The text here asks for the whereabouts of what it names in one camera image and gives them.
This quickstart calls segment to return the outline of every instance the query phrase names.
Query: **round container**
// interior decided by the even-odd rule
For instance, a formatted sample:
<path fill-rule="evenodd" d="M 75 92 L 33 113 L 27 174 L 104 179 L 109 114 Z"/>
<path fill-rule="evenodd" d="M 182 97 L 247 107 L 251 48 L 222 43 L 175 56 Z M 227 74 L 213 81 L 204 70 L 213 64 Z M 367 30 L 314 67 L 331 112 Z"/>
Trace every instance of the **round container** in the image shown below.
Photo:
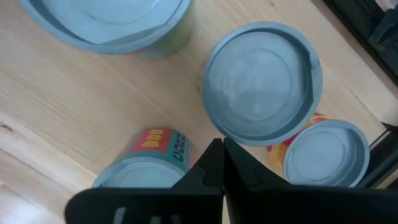
<path fill-rule="evenodd" d="M 369 164 L 365 135 L 346 121 L 315 114 L 305 128 L 267 147 L 273 170 L 292 184 L 355 187 Z"/>
<path fill-rule="evenodd" d="M 171 188 L 193 165 L 193 150 L 189 139 L 176 130 L 144 130 L 96 178 L 93 187 Z"/>
<path fill-rule="evenodd" d="M 201 92 L 221 133 L 267 146 L 292 137 L 310 120 L 322 93 L 322 70 L 301 33 L 257 22 L 232 31 L 214 48 Z"/>
<path fill-rule="evenodd" d="M 62 42 L 99 54 L 167 57 L 188 42 L 191 0 L 20 0 L 30 17 Z"/>

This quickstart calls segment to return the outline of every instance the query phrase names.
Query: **wood grain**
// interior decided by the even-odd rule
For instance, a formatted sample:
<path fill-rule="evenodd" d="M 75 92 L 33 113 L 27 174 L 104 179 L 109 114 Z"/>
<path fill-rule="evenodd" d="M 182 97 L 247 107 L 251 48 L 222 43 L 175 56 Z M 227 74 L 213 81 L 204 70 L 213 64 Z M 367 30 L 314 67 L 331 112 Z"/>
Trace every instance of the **wood grain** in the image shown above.
<path fill-rule="evenodd" d="M 250 22 L 288 23 L 313 42 L 323 68 L 319 112 L 354 123 L 369 142 L 384 131 L 379 120 L 397 119 L 394 95 L 312 1 L 201 0 L 194 13 L 187 46 L 153 61 L 74 49 L 31 21 L 17 1 L 0 2 L 3 223 L 21 218 L 19 204 L 37 211 L 25 223 L 62 222 L 67 199 L 90 187 L 143 128 L 181 131 L 199 157 L 222 137 L 201 101 L 203 66 L 222 37 Z M 267 164 L 264 149 L 247 150 Z"/>

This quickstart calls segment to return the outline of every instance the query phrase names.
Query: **light blue lid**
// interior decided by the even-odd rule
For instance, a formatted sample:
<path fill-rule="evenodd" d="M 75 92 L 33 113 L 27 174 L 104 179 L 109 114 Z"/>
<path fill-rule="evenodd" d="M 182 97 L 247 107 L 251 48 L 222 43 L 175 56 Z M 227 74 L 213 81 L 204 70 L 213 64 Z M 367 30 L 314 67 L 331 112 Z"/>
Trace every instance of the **light blue lid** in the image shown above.
<path fill-rule="evenodd" d="M 211 53 L 202 83 L 213 124 L 251 146 L 297 134 L 321 93 L 316 51 L 298 31 L 275 22 L 249 24 L 227 35 Z"/>
<path fill-rule="evenodd" d="M 132 157 L 107 167 L 93 187 L 171 188 L 185 173 L 167 161 Z"/>
<path fill-rule="evenodd" d="M 284 159 L 284 177 L 299 185 L 355 187 L 369 158 L 368 142 L 357 127 L 346 121 L 322 121 L 293 140 Z"/>
<path fill-rule="evenodd" d="M 82 50 L 124 54 L 168 34 L 191 0 L 20 0 L 43 29 Z"/>

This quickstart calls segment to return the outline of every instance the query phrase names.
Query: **colorful label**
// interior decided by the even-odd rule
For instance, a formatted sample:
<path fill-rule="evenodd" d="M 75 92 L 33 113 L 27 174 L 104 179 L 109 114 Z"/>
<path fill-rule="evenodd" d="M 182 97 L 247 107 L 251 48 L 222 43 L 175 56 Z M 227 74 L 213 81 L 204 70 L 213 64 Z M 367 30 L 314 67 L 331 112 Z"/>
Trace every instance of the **colorful label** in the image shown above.
<path fill-rule="evenodd" d="M 189 139 L 176 130 L 147 129 L 134 136 L 114 162 L 132 157 L 153 157 L 188 172 L 194 161 L 193 151 Z"/>
<path fill-rule="evenodd" d="M 284 142 L 272 146 L 267 146 L 267 154 L 268 154 L 268 161 L 271 167 L 273 168 L 274 172 L 279 176 L 283 177 L 283 165 L 284 159 L 289 146 L 292 144 L 293 140 L 305 129 L 309 126 L 329 120 L 325 115 L 320 113 L 315 113 L 311 120 L 304 126 L 303 129 L 300 130 L 297 134 L 285 140 Z"/>

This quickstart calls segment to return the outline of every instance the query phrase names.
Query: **tin can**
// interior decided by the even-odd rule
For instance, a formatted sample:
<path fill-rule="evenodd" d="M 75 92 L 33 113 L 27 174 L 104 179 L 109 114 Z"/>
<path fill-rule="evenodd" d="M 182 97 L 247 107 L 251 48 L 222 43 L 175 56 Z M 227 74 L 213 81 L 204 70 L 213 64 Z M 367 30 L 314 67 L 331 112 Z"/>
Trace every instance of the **tin can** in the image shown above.
<path fill-rule="evenodd" d="M 94 181 L 93 187 L 171 188 L 193 165 L 194 147 L 168 128 L 135 135 Z"/>
<path fill-rule="evenodd" d="M 353 124 L 315 113 L 290 139 L 267 146 L 274 172 L 292 184 L 354 187 L 370 158 L 364 134 Z"/>
<path fill-rule="evenodd" d="M 248 146 L 278 144 L 298 133 L 319 104 L 318 54 L 293 27 L 248 24 L 213 49 L 201 93 L 207 115 L 225 136 Z"/>
<path fill-rule="evenodd" d="M 20 2 L 54 37 L 98 54 L 168 57 L 188 42 L 194 25 L 193 0 Z"/>

